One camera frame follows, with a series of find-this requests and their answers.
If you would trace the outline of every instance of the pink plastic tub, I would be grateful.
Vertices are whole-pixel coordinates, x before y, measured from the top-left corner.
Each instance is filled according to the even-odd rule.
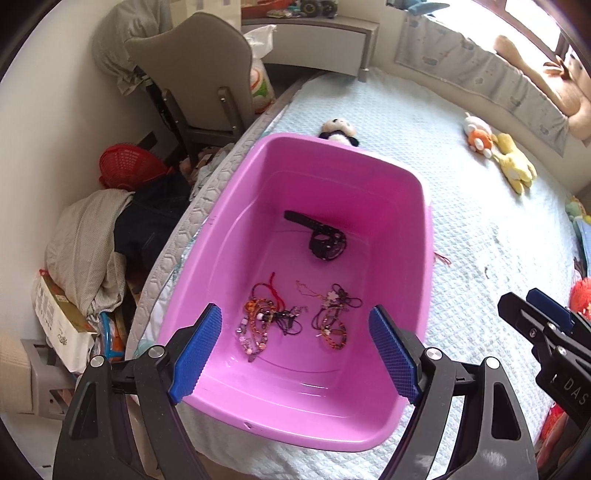
[[[299,135],[270,135],[254,146],[202,227],[158,339],[192,325],[208,302],[222,309],[222,333],[187,403],[247,432],[315,449],[360,452],[391,435],[406,399],[372,343],[368,314],[381,303],[399,327],[423,338],[433,232],[426,186],[384,160]],[[285,210],[344,231],[344,253],[331,262],[314,257],[310,230],[285,220]],[[249,363],[235,330],[251,287],[272,272],[288,308],[309,312],[299,317],[300,335],[271,325],[267,349]],[[363,300],[342,316],[342,350],[316,336],[310,321],[320,300],[302,296],[296,280],[323,294],[339,283]]]

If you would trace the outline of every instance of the blue textured pad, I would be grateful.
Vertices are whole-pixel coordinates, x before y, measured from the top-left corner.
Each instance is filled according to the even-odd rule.
[[[417,381],[417,366],[404,348],[402,340],[377,307],[369,313],[369,333],[378,348],[398,395],[416,405],[421,397]]]
[[[563,332],[570,333],[573,330],[570,312],[543,291],[533,288],[527,293],[525,300],[549,317]]]
[[[179,403],[195,389],[221,331],[222,311],[214,305],[198,325],[174,366],[174,380],[168,391],[174,404]]]

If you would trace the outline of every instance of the gray cloth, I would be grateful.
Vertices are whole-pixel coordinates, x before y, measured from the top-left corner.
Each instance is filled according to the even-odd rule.
[[[169,0],[124,0],[102,20],[92,42],[92,56],[103,72],[117,77],[123,95],[135,90],[145,75],[135,73],[125,42],[153,37],[173,27]]]
[[[558,107],[521,71],[461,33],[408,15],[394,61],[488,98],[564,155],[569,122]]]
[[[125,257],[115,252],[113,229],[131,201],[124,190],[99,190],[67,207],[47,245],[47,270],[85,315],[111,312],[125,294]]]

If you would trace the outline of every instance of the desk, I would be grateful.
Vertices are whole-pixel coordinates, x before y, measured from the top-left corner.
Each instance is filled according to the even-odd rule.
[[[379,24],[359,18],[248,18],[242,20],[246,33],[263,25],[277,25],[273,50],[264,63],[296,65],[328,70],[367,80]]]

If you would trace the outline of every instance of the silver screw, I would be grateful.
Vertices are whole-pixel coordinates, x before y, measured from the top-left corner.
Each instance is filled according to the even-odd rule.
[[[443,354],[441,353],[440,350],[437,350],[436,348],[430,348],[427,350],[427,356],[431,360],[441,360],[441,357],[443,356]]]
[[[492,368],[493,370],[496,370],[497,368],[499,368],[501,366],[501,362],[499,362],[493,356],[490,356],[489,358],[486,359],[486,364],[488,365],[489,368]]]
[[[148,355],[150,358],[160,358],[164,355],[164,347],[160,345],[153,346],[150,350],[148,350]]]
[[[92,357],[92,359],[90,359],[90,366],[94,367],[94,368],[98,368],[104,363],[105,363],[105,357],[103,357],[102,355],[97,355],[97,356]]]

